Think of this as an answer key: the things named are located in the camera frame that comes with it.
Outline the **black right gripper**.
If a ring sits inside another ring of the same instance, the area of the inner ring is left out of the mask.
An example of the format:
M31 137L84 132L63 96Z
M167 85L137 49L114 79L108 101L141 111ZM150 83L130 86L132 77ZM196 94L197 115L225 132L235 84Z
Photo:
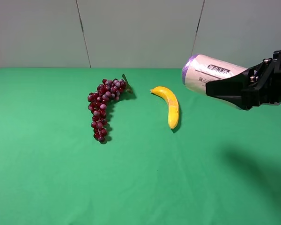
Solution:
M233 77L206 83L206 95L244 110L281 104L281 50Z

